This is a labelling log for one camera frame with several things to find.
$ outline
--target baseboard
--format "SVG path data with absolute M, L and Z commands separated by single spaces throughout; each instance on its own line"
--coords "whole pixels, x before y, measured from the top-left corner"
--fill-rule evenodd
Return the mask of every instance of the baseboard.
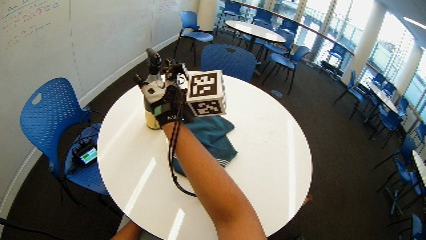
M 164 47 L 166 47 L 170 43 L 173 43 L 177 39 L 177 35 L 169 38 L 166 41 L 160 43 L 157 46 L 153 47 L 156 51 L 160 51 Z M 87 106 L 88 103 L 95 99 L 95 97 L 107 89 L 107 87 L 132 69 L 140 64 L 148 55 L 143 53 L 139 55 L 133 60 L 131 60 L 113 74 L 111 74 L 105 80 L 103 80 L 93 89 L 85 93 L 85 95 L 79 99 L 80 105 Z M 7 218 L 9 214 L 9 210 L 19 193 L 19 190 L 23 186 L 25 178 L 36 165 L 39 158 L 41 157 L 41 152 L 37 148 L 33 148 L 28 154 L 28 157 L 24 160 L 24 163 L 11 181 L 8 189 L 1 199 L 0 203 L 0 217 Z M 0 225 L 0 236 L 3 234 L 3 225 Z

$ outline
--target black cable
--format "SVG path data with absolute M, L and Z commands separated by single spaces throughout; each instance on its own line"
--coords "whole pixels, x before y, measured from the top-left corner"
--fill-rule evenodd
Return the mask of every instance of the black cable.
M 177 106 L 177 114 L 176 114 L 176 119 L 177 121 L 174 122 L 173 125 L 173 131 L 172 131 L 172 136 L 170 136 L 170 141 L 169 141 L 169 155 L 168 155 L 168 160 L 169 160 L 169 168 L 170 168 L 170 174 L 172 174 L 172 179 L 173 183 L 177 187 L 178 190 L 181 190 L 185 194 L 188 194 L 192 197 L 197 197 L 197 195 L 192 192 L 189 192 L 178 183 L 177 181 L 177 176 L 174 174 L 174 169 L 173 169 L 173 156 L 174 156 L 174 150 L 176 150 L 176 145 L 177 145 L 177 138 L 178 138 L 178 132 L 180 132 L 180 127 L 181 127 L 181 119 L 184 116 L 184 107 L 185 107 L 185 96 L 182 96 L 182 92 L 178 89 L 177 90 L 177 97 L 174 101 L 178 103 Z
M 11 228 L 15 228 L 15 229 L 19 229 L 21 231 L 27 231 L 27 232 L 33 232 L 33 233 L 39 233 L 39 234 L 43 234 L 53 239 L 57 239 L 57 240 L 64 240 L 63 238 L 55 236 L 53 234 L 51 233 L 47 233 L 39 229 L 35 229 L 35 228 L 28 228 L 28 227 L 24 227 L 24 226 L 20 226 L 15 223 L 11 223 L 8 220 L 5 220 L 4 218 L 0 218 L 0 224 L 4 225 L 5 227 L 11 227 Z

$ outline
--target blue cloth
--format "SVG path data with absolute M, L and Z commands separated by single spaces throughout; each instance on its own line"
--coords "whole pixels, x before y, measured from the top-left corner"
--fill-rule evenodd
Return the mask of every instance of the blue cloth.
M 198 141 L 208 149 L 220 165 L 226 167 L 230 160 L 236 157 L 237 151 L 226 137 L 234 129 L 234 125 L 221 116 L 198 117 L 193 123 L 186 124 Z M 173 158 L 174 171 L 185 176 L 177 158 Z

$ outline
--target table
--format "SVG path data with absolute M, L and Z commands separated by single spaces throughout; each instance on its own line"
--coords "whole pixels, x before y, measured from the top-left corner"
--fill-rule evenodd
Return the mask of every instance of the table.
M 415 167 L 418 170 L 418 174 L 419 174 L 419 176 L 422 178 L 422 182 L 425 184 L 426 183 L 426 165 L 425 165 L 425 162 L 423 162 L 421 155 L 417 153 L 415 150 L 413 150 L 413 159 L 414 159 Z
M 366 81 L 365 83 L 362 83 L 362 85 L 365 87 L 368 87 L 369 89 L 371 89 L 374 95 L 378 97 L 379 101 L 386 105 L 386 107 L 391 111 L 398 113 L 398 109 L 397 109 L 395 104 L 393 103 L 393 101 L 387 97 L 386 93 L 374 85 L 374 83 L 371 81 Z M 373 114 L 374 114 L 374 109 L 371 109 L 371 111 L 366 114 L 365 123 L 368 123 L 370 121 Z
M 226 171 L 272 235 L 294 217 L 308 195 L 312 155 L 302 129 L 282 105 L 249 83 L 224 76 L 228 137 L 238 154 Z M 124 213 L 162 239 L 217 239 L 197 198 L 174 186 L 162 131 L 145 125 L 144 99 L 132 88 L 112 106 L 97 142 L 108 192 Z M 178 176 L 185 189 L 186 178 Z
M 253 51 L 253 46 L 254 46 L 254 41 L 256 38 L 262 38 L 266 41 L 270 42 L 285 42 L 285 38 L 277 34 L 274 31 L 270 31 L 269 29 L 257 26 L 252 23 L 248 22 L 241 22 L 241 21 L 233 21 L 228 20 L 225 24 L 232 27 L 233 29 L 238 30 L 240 32 L 244 32 L 246 34 L 250 34 L 253 37 L 250 38 L 249 46 L 248 46 L 248 51 Z

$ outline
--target human arm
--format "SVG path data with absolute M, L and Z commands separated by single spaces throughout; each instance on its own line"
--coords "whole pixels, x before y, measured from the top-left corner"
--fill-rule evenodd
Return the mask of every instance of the human arm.
M 170 139 L 174 122 L 162 125 Z M 266 239 L 253 209 L 236 182 L 190 130 L 181 124 L 176 155 L 220 239 Z
M 131 220 L 111 240 L 139 240 L 143 228 Z

